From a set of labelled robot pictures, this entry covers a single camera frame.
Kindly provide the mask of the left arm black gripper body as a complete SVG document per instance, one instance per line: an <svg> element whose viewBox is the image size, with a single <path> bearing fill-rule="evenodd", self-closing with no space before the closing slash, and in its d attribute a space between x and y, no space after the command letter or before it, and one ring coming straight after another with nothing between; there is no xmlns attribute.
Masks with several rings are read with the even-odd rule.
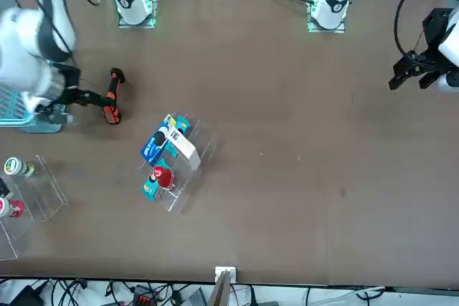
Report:
<svg viewBox="0 0 459 306"><path fill-rule="evenodd" d="M422 21L425 40L429 48L437 48L447 31L451 8L434 8Z"/></svg>

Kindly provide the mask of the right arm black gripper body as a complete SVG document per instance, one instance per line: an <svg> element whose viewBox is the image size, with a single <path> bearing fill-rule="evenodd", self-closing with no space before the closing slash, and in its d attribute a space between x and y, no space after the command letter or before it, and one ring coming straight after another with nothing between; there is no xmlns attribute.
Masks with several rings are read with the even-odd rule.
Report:
<svg viewBox="0 0 459 306"><path fill-rule="evenodd" d="M59 72L64 77L64 89L62 94L59 96L59 104L80 104L83 95L82 90L79 88L81 74L80 69L68 64L60 64Z"/></svg>

